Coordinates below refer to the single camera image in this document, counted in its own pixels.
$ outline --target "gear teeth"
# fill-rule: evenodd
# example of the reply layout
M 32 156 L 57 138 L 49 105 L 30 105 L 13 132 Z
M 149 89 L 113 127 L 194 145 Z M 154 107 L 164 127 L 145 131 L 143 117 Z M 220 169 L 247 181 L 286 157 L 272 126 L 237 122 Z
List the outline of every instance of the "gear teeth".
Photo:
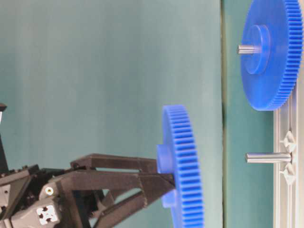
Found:
M 171 129 L 176 162 L 175 181 L 181 202 L 180 207 L 172 209 L 178 210 L 176 212 L 182 217 L 183 228 L 203 228 L 205 226 L 203 190 L 192 126 L 184 106 L 165 106 L 164 111 Z
M 288 21 L 288 56 L 284 76 L 268 110 L 280 108 L 289 98 L 296 84 L 303 51 L 303 21 L 298 0 L 285 0 Z

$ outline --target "black plastic part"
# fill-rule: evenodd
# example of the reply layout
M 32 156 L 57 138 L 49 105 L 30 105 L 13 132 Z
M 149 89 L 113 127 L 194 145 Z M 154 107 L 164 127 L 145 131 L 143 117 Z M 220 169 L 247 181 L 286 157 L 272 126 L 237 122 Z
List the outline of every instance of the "black plastic part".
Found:
M 9 171 L 0 135 L 0 175 Z
M 0 112 L 4 112 L 7 106 L 4 103 L 0 103 Z

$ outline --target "bolt head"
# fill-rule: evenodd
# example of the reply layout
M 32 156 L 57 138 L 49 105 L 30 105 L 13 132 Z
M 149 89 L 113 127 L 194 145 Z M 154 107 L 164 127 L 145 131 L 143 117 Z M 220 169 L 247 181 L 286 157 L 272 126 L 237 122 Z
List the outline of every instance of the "bolt head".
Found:
M 46 187 L 46 194 L 51 196 L 54 194 L 54 189 L 51 187 Z

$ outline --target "steel rod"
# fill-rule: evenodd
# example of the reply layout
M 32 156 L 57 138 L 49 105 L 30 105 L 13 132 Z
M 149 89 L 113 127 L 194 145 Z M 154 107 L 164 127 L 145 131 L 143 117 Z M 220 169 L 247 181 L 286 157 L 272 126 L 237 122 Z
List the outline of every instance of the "steel rod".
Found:
M 237 53 L 239 55 L 252 55 L 256 53 L 256 48 L 253 45 L 239 45 L 237 47 Z
M 289 153 L 247 153 L 247 163 L 284 163 L 291 162 Z

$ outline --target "metal pin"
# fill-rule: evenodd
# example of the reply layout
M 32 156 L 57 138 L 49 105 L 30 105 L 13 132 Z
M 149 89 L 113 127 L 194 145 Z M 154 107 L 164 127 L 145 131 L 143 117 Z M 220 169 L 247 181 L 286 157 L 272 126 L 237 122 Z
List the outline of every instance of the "metal pin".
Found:
M 239 45 L 237 47 L 237 53 L 239 55 L 252 55 L 256 52 L 257 50 L 253 45 Z
M 291 162 L 289 153 L 247 153 L 247 163 L 284 163 Z

